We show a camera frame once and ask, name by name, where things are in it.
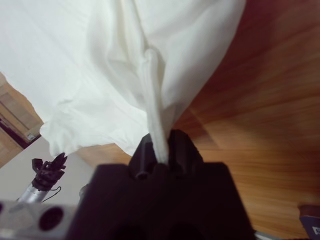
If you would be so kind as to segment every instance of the white fabric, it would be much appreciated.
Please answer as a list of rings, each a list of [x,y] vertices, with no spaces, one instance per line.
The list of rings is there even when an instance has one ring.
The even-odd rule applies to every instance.
[[[245,0],[0,0],[0,72],[50,153],[166,137],[225,55]]]

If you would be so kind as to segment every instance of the metal rod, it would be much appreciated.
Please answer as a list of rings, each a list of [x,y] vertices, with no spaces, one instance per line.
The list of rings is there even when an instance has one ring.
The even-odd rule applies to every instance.
[[[32,183],[27,187],[21,197],[18,199],[18,202],[25,203],[41,203],[46,197],[49,191],[40,191],[36,189]]]

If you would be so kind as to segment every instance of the black cable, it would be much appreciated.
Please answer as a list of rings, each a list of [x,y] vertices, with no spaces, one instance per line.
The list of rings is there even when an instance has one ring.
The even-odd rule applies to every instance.
[[[48,199],[54,197],[55,195],[57,195],[60,191],[61,191],[62,187],[61,186],[58,186],[56,189],[50,189],[50,191],[57,191],[55,194],[53,194],[52,196],[46,198],[45,200],[43,200],[41,203],[47,201]]]

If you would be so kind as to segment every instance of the black plastic mount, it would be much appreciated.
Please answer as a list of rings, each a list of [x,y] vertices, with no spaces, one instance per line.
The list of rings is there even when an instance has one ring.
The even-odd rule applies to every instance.
[[[129,166],[99,165],[67,240],[255,240],[226,165],[204,163],[173,130],[169,164],[157,164],[149,135]]]
[[[65,153],[59,154],[53,161],[45,161],[40,158],[32,159],[32,169],[35,171],[35,178],[32,185],[39,191],[49,191],[65,173],[64,165],[67,160]]]

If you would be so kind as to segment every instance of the wood grain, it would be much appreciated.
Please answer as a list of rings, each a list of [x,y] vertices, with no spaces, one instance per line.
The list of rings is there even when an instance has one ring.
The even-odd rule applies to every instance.
[[[319,66],[320,1],[248,0],[225,58],[175,126],[205,161],[228,165],[253,227],[280,238],[306,237],[298,205],[320,205]],[[130,160],[115,145],[81,153],[93,166]]]
[[[0,168],[21,151],[22,148],[0,128]]]

